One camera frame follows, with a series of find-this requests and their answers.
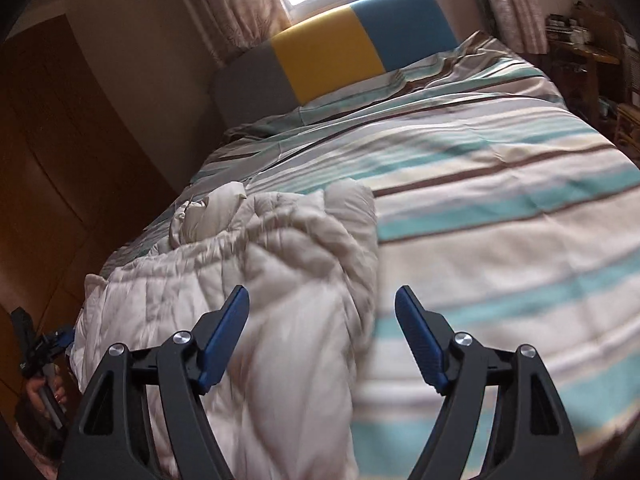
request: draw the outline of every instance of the curtain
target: curtain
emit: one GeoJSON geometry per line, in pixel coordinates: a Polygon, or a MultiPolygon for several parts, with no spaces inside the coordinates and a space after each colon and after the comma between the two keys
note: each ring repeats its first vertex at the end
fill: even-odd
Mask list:
{"type": "Polygon", "coordinates": [[[290,26],[280,0],[184,0],[217,65],[290,26]]]}
{"type": "Polygon", "coordinates": [[[519,54],[546,54],[545,17],[538,0],[490,0],[504,43],[519,54]]]}

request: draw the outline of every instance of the metal screw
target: metal screw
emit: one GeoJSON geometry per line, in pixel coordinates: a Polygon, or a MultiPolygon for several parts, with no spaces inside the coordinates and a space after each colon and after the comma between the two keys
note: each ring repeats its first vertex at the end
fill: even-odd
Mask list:
{"type": "Polygon", "coordinates": [[[453,340],[460,346],[469,346],[474,339],[466,332],[458,332],[453,340]]]}
{"type": "Polygon", "coordinates": [[[109,355],[114,357],[121,355],[124,352],[124,345],[122,343],[116,343],[109,347],[109,355]]]}
{"type": "Polygon", "coordinates": [[[191,341],[191,334],[183,330],[182,332],[176,332],[174,334],[174,343],[177,345],[184,345],[191,341]]]}
{"type": "Polygon", "coordinates": [[[533,358],[536,356],[536,349],[531,345],[522,345],[520,347],[520,353],[524,355],[524,357],[533,358]]]}

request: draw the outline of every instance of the bed headboard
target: bed headboard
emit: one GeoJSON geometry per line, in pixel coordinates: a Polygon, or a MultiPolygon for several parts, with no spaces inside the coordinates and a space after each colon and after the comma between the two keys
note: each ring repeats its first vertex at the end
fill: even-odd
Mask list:
{"type": "Polygon", "coordinates": [[[458,45],[436,0],[359,0],[243,54],[218,72],[212,91],[233,127],[458,45]]]}

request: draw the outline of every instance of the bed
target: bed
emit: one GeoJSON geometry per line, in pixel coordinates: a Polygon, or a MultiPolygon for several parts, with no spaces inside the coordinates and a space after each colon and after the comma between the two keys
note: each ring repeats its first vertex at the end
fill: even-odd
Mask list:
{"type": "Polygon", "coordinates": [[[308,194],[350,177],[374,193],[380,245],[351,425],[362,477],[406,478],[442,402],[393,315],[405,284],[486,346],[536,346],[582,453],[625,428],[640,404],[638,168],[497,40],[458,44],[434,0],[365,0],[302,25],[218,77],[228,143],[101,275],[148,254],[184,202],[227,182],[308,194]]]}

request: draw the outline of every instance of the striped bedsheet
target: striped bedsheet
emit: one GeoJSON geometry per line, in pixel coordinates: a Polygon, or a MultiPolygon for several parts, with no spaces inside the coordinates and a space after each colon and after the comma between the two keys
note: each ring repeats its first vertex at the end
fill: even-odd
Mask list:
{"type": "MultiPolygon", "coordinates": [[[[228,133],[178,200],[102,271],[145,254],[175,208],[230,180],[376,197],[378,321],[354,393],[361,475],[406,478],[442,399],[393,316],[409,284],[486,346],[541,353],[588,451],[640,405],[640,171],[570,114],[542,72],[477,33],[452,52],[228,133]]],[[[468,473],[481,466],[486,395],[468,473]]]]}

